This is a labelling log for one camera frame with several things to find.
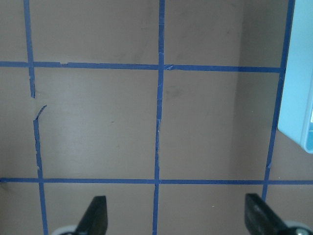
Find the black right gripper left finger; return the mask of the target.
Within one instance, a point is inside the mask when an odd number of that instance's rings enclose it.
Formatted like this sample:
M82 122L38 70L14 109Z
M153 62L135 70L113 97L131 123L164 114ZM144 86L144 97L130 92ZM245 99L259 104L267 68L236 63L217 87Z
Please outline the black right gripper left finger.
M78 223L75 235L105 235L108 228L106 196L95 196Z

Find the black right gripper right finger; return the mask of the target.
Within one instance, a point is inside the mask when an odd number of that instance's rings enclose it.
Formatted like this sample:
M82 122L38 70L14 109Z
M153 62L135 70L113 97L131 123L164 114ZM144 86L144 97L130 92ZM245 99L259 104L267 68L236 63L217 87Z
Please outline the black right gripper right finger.
M282 235L289 229L256 193L245 195L245 226L250 235Z

